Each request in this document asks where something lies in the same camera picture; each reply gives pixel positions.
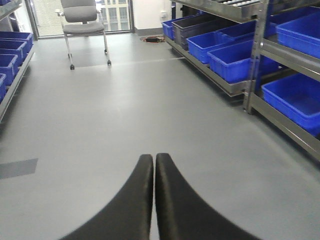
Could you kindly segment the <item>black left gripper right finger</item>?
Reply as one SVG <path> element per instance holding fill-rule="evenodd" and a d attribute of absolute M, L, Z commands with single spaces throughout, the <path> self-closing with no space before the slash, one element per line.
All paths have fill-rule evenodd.
<path fill-rule="evenodd" d="M 207 204 L 168 153 L 155 162 L 155 208 L 161 240 L 255 240 Z"/>

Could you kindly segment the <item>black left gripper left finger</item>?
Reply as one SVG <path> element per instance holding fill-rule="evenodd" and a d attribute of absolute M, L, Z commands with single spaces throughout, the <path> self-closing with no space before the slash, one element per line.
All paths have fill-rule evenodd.
<path fill-rule="evenodd" d="M 148 240 L 153 208 L 154 164 L 142 154 L 113 199 L 63 240 Z"/>

